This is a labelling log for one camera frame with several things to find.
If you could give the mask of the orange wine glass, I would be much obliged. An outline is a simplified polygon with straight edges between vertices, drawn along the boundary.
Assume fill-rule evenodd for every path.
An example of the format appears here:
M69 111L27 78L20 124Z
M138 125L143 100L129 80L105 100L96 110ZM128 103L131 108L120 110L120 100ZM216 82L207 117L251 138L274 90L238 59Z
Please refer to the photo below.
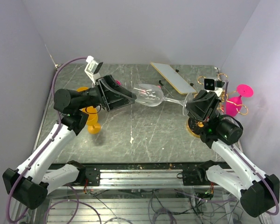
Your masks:
M88 114L86 121L87 130L90 134L97 134L101 130L101 125L98 123L98 111L96 108L90 106L82 109L83 112Z
M85 91L85 90L87 90L87 89L89 89L89 87L79 87L78 89L77 89L77 91L78 92L82 92L82 91Z

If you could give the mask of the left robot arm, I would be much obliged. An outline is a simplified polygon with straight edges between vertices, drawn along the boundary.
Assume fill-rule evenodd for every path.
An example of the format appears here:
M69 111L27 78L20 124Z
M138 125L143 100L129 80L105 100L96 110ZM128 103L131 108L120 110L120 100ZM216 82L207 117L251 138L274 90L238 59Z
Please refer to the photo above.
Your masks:
M117 84L111 75L96 81L94 87L75 91L59 89L54 94L54 109L63 114L39 147L15 170L3 173L7 193L27 208L39 207L55 189L71 183L81 185L86 179L86 167L70 161L60 169L47 172L63 148L84 129L89 114L87 107L114 111L134 104L136 95Z

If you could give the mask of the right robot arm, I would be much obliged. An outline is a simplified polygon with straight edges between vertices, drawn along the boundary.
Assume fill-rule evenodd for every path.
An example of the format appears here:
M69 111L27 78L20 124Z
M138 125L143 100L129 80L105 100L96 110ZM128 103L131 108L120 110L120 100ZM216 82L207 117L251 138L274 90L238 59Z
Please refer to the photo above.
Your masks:
M279 178L258 168L235 146L243 133L243 126L232 116L219 113L217 107L220 102L213 91L189 93L182 103L183 114L188 116L189 121L202 123L200 140L219 154L233 173L209 160L198 167L196 175L183 172L183 182L194 177L200 184L212 182L221 186L239 200L251 217L265 212L277 215L280 210Z

